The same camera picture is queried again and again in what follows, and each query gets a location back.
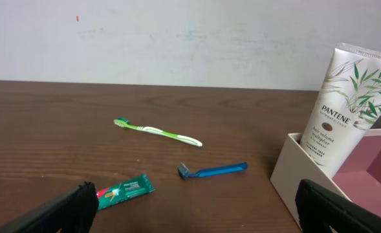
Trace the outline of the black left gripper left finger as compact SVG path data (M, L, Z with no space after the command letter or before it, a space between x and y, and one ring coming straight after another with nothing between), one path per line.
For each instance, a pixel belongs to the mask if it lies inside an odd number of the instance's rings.
M0 233L88 233L98 205L94 183L84 182L1 226Z

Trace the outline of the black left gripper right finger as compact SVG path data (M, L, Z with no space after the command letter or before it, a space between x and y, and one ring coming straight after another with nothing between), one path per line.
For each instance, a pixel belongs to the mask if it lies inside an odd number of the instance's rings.
M295 202L303 233L381 233L381 217L312 180L300 181Z

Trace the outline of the Colgate toothpaste tube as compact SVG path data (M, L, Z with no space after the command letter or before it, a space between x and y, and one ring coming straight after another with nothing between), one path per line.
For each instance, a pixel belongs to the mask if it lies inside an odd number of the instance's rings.
M98 211L146 195L155 190L146 174L97 191Z

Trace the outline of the green white toothbrush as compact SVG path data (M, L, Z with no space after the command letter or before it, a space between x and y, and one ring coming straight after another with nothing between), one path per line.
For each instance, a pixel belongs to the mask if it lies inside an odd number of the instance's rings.
M141 132L145 132L145 133L161 135L164 137L168 137L168 138L171 138L174 140L181 141L181 142L186 143L186 144L190 144L192 146L196 146L196 147L202 146L202 142L197 140L197 139L194 139L194 138L191 138L188 136L184 136L184 135L178 135L175 133L170 133L170 132L163 131L161 129L154 128L151 126L135 126L135 125L130 124L130 121L128 119L125 119L125 118L114 119L113 123L116 126L121 127L121 128L128 128L128 129L133 129L133 130L141 131Z

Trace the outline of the white Pantene tube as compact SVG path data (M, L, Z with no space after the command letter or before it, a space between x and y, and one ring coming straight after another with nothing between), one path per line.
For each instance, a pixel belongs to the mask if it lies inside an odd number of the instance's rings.
M330 178L381 117L381 52L338 43L300 146Z

